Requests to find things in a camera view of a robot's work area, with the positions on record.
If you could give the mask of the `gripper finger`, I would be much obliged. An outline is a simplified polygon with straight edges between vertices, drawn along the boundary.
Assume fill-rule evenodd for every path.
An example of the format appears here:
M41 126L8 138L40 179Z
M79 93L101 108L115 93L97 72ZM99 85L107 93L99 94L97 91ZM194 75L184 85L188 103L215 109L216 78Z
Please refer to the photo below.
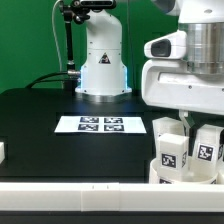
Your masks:
M185 128L185 135L190 136L190 130L194 126L194 120L191 116L191 113L186 110L179 111L179 118L182 121Z

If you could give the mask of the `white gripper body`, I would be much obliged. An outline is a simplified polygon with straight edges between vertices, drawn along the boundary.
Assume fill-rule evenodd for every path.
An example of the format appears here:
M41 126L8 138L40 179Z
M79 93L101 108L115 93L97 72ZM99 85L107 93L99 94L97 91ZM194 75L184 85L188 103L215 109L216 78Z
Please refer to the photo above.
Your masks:
M190 73L182 60L186 39L176 31L145 44L142 98L150 106L224 115L224 74Z

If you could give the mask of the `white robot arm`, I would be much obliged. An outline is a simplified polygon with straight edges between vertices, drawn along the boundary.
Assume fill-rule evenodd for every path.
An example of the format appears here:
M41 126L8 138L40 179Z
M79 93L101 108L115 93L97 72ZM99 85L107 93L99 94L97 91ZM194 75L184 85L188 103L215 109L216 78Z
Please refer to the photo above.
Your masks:
M178 18L176 32L144 46L141 94L150 106L224 115L224 0L151 0Z

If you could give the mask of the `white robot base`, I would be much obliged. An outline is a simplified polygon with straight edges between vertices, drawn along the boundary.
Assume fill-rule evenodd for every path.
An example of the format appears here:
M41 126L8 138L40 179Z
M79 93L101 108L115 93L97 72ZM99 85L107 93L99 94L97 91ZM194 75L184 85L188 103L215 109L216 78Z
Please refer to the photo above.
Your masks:
M127 67L122 62L122 25L107 13L89 13L86 21L87 58L75 91L81 98L113 102L128 96Z

